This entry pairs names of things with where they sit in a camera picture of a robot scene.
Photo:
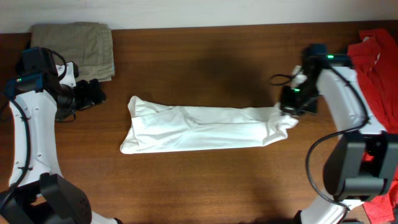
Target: white cloth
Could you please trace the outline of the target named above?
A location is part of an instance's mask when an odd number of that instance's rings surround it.
[[[297,120],[269,108],[164,106],[133,96],[125,154],[266,146],[286,139]]]

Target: gray cloth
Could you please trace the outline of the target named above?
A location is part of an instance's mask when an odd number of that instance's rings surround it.
[[[54,50],[79,66],[79,80],[109,81],[114,75],[111,29],[106,24],[76,22],[40,24],[32,28],[32,47]],[[62,61],[54,57],[57,65]]]

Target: wood grain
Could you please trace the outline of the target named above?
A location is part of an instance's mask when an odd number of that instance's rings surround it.
[[[287,140],[270,146],[136,155],[119,151],[131,125],[127,103],[137,95],[165,105],[272,106],[280,88],[269,86],[268,78],[289,74],[304,47],[325,43],[337,52],[358,42],[359,30],[377,27],[397,37],[397,21],[115,30],[116,76],[103,85],[107,102],[79,112],[74,123],[56,124],[62,173],[85,191],[94,211],[127,224],[292,218],[316,197],[305,175],[307,149],[335,130],[323,100],[318,115],[300,118]],[[2,87],[15,75],[28,39],[29,34],[0,35]],[[13,124],[0,128],[0,188],[5,190]],[[324,142],[313,154],[320,187],[335,144],[336,139]],[[349,217],[369,223],[362,208]]]

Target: folded gray towel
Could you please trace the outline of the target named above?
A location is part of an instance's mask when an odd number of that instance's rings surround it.
[[[114,75],[112,33],[106,24],[75,22],[40,24],[32,28],[32,47],[54,50],[79,66],[79,80],[109,81]],[[55,63],[61,65],[59,58]]]

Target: white garment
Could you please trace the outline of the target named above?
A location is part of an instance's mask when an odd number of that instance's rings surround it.
[[[273,108],[164,106],[133,96],[125,154],[266,146],[286,139],[297,120]]]

